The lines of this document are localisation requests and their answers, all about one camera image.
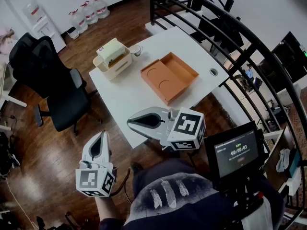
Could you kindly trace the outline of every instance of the black metal railing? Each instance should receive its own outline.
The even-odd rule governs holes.
[[[275,57],[275,55],[256,37],[255,34],[253,34],[246,26],[243,25],[243,23],[240,22],[238,18],[235,18],[232,16],[228,11],[230,10],[230,7],[233,3],[233,0],[227,0],[227,3],[224,5],[221,0],[218,0],[219,3],[222,5],[222,8],[218,7],[213,3],[213,0],[188,0],[187,4],[184,4],[178,0],[166,0],[168,3],[171,3],[172,5],[177,5],[182,8],[182,10],[185,10],[197,18],[200,19],[201,23],[205,25],[206,28],[209,28],[211,31],[214,31],[215,35],[218,35],[224,42],[227,42],[227,44],[231,45],[235,50],[237,50],[240,53],[240,56],[237,58],[237,60],[234,60],[231,56],[229,56],[229,52],[224,50],[220,44],[215,42],[210,36],[208,36],[203,30],[198,28],[197,26],[190,23],[187,19],[182,18],[180,15],[178,15],[176,12],[172,11],[171,8],[166,6],[165,4],[161,4],[160,0],[150,0],[150,18],[151,18],[151,24],[154,25],[155,23],[162,27],[163,29],[167,29],[165,26],[163,26],[161,23],[157,21],[157,19],[161,18],[164,21],[168,22],[172,26],[176,26],[175,23],[170,21],[166,16],[169,14],[179,18],[181,21],[183,21],[185,24],[193,28],[199,35],[202,36],[202,38],[208,40],[218,51],[226,58],[228,59],[232,64],[232,68],[230,70],[227,70],[224,65],[219,62],[214,55],[212,55],[213,58],[216,59],[216,61],[220,64],[220,66],[228,73],[229,79],[235,83],[235,85],[240,89],[240,91],[243,93],[247,101],[250,103],[256,114],[258,115],[260,121],[262,122],[265,131],[271,132],[270,127],[268,126],[265,118],[261,115],[259,109],[256,107],[252,99],[249,97],[247,92],[243,89],[243,87],[240,85],[240,83],[234,78],[233,74],[239,70],[242,76],[247,81],[248,85],[252,87],[254,92],[258,95],[260,100],[262,101],[263,105],[265,106],[266,110],[269,113],[269,116],[271,120],[274,121],[276,124],[277,129],[281,129],[280,124],[278,120],[276,119],[276,116],[272,112],[271,108],[268,106],[267,101],[262,96],[259,89],[255,86],[254,82],[246,75],[245,71],[241,68],[243,64],[248,62],[252,68],[258,73],[260,78],[263,80],[263,82],[266,84],[270,92],[272,93],[273,97],[275,98],[276,102],[280,106],[281,112],[283,116],[285,117],[285,120],[287,122],[287,125],[291,131],[291,134],[293,136],[293,140],[295,143],[296,148],[299,151],[300,154],[300,167],[301,167],[301,173],[302,173],[302,189],[303,189],[303,201],[299,206],[298,201],[296,202],[296,206],[293,206],[293,204],[290,202],[290,205],[287,205],[291,209],[295,209],[296,213],[292,218],[288,220],[288,222],[281,226],[282,229],[287,229],[289,226],[300,216],[300,214],[305,210],[305,173],[304,173],[304,161],[302,159],[301,154],[301,148],[298,144],[295,131],[293,129],[293,125],[291,123],[291,120],[280,101],[279,97],[277,96],[276,91],[266,78],[265,74],[260,70],[260,68],[254,63],[254,61],[250,58],[256,51],[260,52],[262,56],[266,59],[266,61],[269,63],[269,65],[275,70],[276,74],[279,76],[280,81],[284,83],[284,86],[286,90],[289,93],[289,96],[291,97],[293,104],[296,108],[297,114],[300,118],[300,121],[302,123],[302,127],[305,133],[305,136],[307,137],[307,118],[305,116],[304,108],[302,106],[302,103],[300,101],[299,96],[297,96],[294,86],[286,73],[285,69],[282,67],[278,59]],[[193,4],[197,4],[197,8],[199,9],[199,5],[205,7],[205,9],[210,10],[219,20],[222,20],[223,23],[226,23],[228,26],[231,26],[234,30],[236,30],[238,33],[243,35],[250,43],[250,46],[246,50],[242,50],[241,47],[237,44],[234,38],[227,35],[220,27],[212,23],[208,18],[199,15],[196,10],[193,9]],[[165,11],[167,14],[161,14],[160,11]],[[252,120],[251,115],[246,110],[244,105],[241,103],[241,101],[237,98],[237,96],[234,94],[234,92],[231,90],[231,88],[227,85],[226,81],[222,84],[226,87],[226,89],[231,93],[231,95],[234,97],[234,99],[237,101],[237,103],[240,105],[240,107],[243,109],[249,120]],[[264,142],[264,145],[267,150],[269,150],[268,145],[266,142]]]

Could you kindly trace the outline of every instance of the desk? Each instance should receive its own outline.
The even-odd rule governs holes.
[[[152,106],[167,109],[191,108],[228,77],[209,53],[178,27],[153,35],[138,45],[143,47],[143,51],[137,61],[132,62],[112,81],[107,80],[98,68],[90,72],[101,98],[132,148],[147,140],[127,126],[127,120],[132,115]],[[166,106],[141,78],[140,71],[169,52],[185,61],[199,76],[181,96]],[[218,71],[217,76],[210,73],[211,68]]]

